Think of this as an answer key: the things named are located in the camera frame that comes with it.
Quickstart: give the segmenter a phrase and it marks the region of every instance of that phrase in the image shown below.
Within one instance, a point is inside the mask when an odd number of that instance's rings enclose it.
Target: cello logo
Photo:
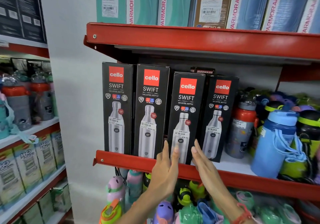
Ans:
[[[197,87],[197,79],[181,78],[179,93],[195,95]]]
[[[230,80],[217,80],[214,93],[229,94],[231,86]]]
[[[114,83],[123,83],[124,69],[119,66],[109,67],[109,81]]]
[[[159,86],[160,70],[144,69],[143,85]]]

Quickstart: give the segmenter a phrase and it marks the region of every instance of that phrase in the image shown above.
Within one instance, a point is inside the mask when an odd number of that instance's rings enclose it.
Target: shelf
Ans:
[[[32,40],[25,40],[0,34],[0,48],[9,51],[49,58],[48,45]]]
[[[6,210],[0,216],[0,223],[11,224],[66,176],[66,165],[63,165],[46,181],[43,181],[41,184],[35,187],[29,194],[27,194],[25,197],[23,197],[21,200],[15,203],[9,210]]]
[[[56,211],[46,224],[62,224],[71,211],[71,209],[67,213]]]
[[[97,163],[150,173],[156,160],[98,150],[93,165]],[[221,162],[214,163],[214,165],[218,169],[222,181],[228,187],[302,200],[320,201],[320,186],[256,176],[250,170],[250,156],[239,160],[223,154]],[[195,166],[186,164],[179,164],[178,177],[201,181]]]
[[[40,124],[33,125],[32,128],[23,131],[23,133],[26,133],[28,135],[43,136],[45,134],[50,134],[58,129],[60,129],[59,117],[54,117],[51,120],[41,121]],[[13,148],[16,145],[20,145],[22,143],[23,143],[23,141],[21,140],[21,138],[18,135],[10,135],[10,136],[0,140],[0,149]]]
[[[84,44],[127,63],[137,53],[220,53],[320,60],[320,35],[213,28],[88,23]]]

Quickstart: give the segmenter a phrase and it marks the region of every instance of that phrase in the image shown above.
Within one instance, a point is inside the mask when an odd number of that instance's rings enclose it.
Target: black box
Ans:
[[[102,63],[105,151],[130,154],[136,66]]]
[[[162,151],[170,68],[137,66],[134,155],[156,158]]]
[[[205,80],[205,74],[174,73],[168,143],[170,152],[179,144],[179,163],[190,164],[192,160]]]
[[[206,157],[211,161],[220,162],[239,79],[210,75],[208,81],[209,90],[203,105],[200,146]]]

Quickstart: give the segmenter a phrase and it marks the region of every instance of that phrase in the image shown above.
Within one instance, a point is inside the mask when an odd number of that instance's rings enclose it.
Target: hand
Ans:
[[[147,191],[152,192],[162,201],[174,192],[178,179],[179,147],[174,147],[171,163],[169,157],[169,145],[164,141],[161,153],[157,155],[157,162],[152,169],[152,177]]]
[[[205,156],[201,150],[198,140],[194,141],[194,146],[191,148],[192,162],[197,168],[203,185],[209,192],[209,194],[214,198],[216,193],[221,193],[226,190],[218,170],[214,164]]]

